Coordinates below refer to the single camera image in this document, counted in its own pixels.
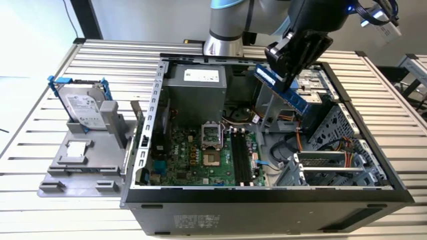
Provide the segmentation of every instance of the aluminum table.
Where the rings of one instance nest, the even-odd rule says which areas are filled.
[[[109,82],[124,118],[131,100],[148,106],[160,53],[200,55],[200,44],[87,40],[73,44],[56,76]],[[264,58],[247,46],[244,56]],[[427,124],[370,59],[327,51],[328,62],[364,123],[415,199],[408,206],[348,234],[171,236],[179,239],[427,239]],[[67,133],[67,113],[45,90],[0,158],[0,236],[3,239],[152,238],[117,197],[40,198],[36,191]]]

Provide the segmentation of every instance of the green circuit board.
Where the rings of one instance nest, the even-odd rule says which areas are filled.
[[[245,134],[248,153],[259,154],[255,134]],[[232,157],[232,142],[229,133],[223,132],[223,147],[201,149],[201,129],[172,128],[169,154],[165,161],[165,172],[151,181],[161,186],[236,186],[235,166]],[[248,154],[249,166],[252,154]],[[263,169],[257,168],[257,177],[252,179],[253,186],[264,186]]]

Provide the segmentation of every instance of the motherboard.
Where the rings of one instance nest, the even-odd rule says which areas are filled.
[[[255,133],[216,126],[172,127],[167,160],[153,161],[152,185],[264,186]]]

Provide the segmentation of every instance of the small circuit board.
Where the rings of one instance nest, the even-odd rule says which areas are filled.
[[[216,138],[213,128],[205,129],[208,138]],[[232,133],[224,131],[221,148],[201,147],[201,129],[173,127],[171,132],[171,151],[165,161],[153,161],[149,183],[156,186],[241,186],[236,182],[236,166],[233,163]],[[255,164],[259,148],[255,134],[244,136],[245,154],[239,158],[247,161],[248,168],[239,169],[249,174],[252,186],[264,186],[263,168]]]

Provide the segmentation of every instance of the metal case frame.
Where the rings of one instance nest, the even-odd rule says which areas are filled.
[[[137,171],[148,163],[151,126],[155,121],[163,78],[168,74],[168,66],[172,63],[267,65],[267,61],[257,58],[160,54],[139,149],[128,164],[128,173],[133,175],[125,178],[125,189],[120,201],[120,206],[131,209],[148,235],[346,233],[414,203],[411,194],[351,103],[351,98],[330,65],[324,62],[316,64],[330,76],[339,100],[348,110],[394,189],[378,191],[346,187],[336,190],[320,189],[320,187],[283,189],[239,186],[197,189],[133,186]],[[212,219],[209,227],[200,226],[200,219],[203,221]],[[259,224],[263,219],[271,220],[269,223]]]

